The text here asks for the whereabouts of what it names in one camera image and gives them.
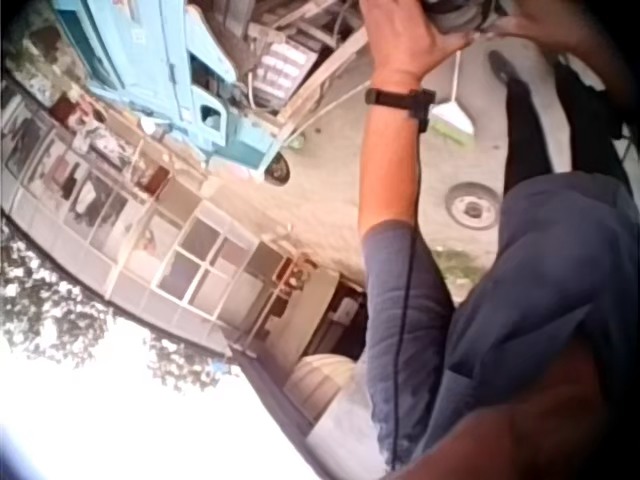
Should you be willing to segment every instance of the shoe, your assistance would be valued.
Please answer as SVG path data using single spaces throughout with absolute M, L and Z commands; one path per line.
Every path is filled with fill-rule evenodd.
M 488 58 L 491 71 L 502 84 L 506 85 L 509 80 L 522 80 L 513 63 L 499 51 L 491 50 Z

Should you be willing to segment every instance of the sky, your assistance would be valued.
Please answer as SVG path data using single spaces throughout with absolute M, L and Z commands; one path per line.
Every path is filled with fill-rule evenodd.
M 49 480 L 316 479 L 243 377 L 179 395 L 119 322 L 79 369 L 0 345 L 0 425 Z

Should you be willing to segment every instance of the concrete ground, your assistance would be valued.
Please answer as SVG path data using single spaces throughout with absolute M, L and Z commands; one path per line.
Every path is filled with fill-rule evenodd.
M 524 40 L 499 39 L 467 49 L 462 58 L 458 99 L 475 123 L 475 144 L 460 147 L 433 132 L 422 138 L 420 225 L 432 249 L 467 252 L 481 267 L 488 267 L 493 261 L 497 228 L 478 232 L 457 225 L 445 210 L 444 196 L 453 185 L 467 181 L 502 192 L 507 154 L 505 89 L 493 77 L 486 61 L 487 52 L 493 48 L 512 59 L 529 82 L 556 169 L 570 168 L 567 121 L 555 94 L 551 71 L 537 48 Z M 436 90 L 442 100 L 450 95 L 453 68 L 452 58 L 425 80 L 425 86 Z M 341 90 L 341 84 L 357 84 L 367 78 L 370 70 L 369 57 L 364 52 L 335 82 L 334 90 Z M 366 110 L 363 94 L 357 94 L 309 126 L 304 147 L 296 152 L 285 151 L 292 169 L 292 179 L 285 187 L 255 184 L 229 174 L 225 171 L 228 169 L 217 168 L 216 173 L 224 180 L 216 201 L 246 202 L 245 208 L 254 205 L 280 225 L 280 233 L 290 226 L 292 242 L 316 261 L 362 281 L 356 220 L 359 152 Z M 264 215 L 254 217 L 264 222 Z

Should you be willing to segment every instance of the tree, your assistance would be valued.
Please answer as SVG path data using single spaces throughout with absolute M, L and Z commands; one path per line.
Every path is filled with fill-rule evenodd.
M 0 332 L 12 351 L 80 368 L 109 329 L 132 321 L 60 272 L 4 219 L 1 245 Z M 222 355 L 145 330 L 153 378 L 179 393 L 215 387 L 213 366 L 225 363 Z

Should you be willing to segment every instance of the black watch strap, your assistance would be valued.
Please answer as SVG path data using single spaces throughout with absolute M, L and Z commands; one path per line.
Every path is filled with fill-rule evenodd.
M 435 103 L 436 93 L 432 90 L 412 90 L 407 94 L 387 92 L 377 88 L 370 88 L 365 93 L 367 105 L 381 105 L 383 107 L 407 110 L 411 118 L 419 122 L 420 133 L 427 131 L 429 126 L 429 109 Z

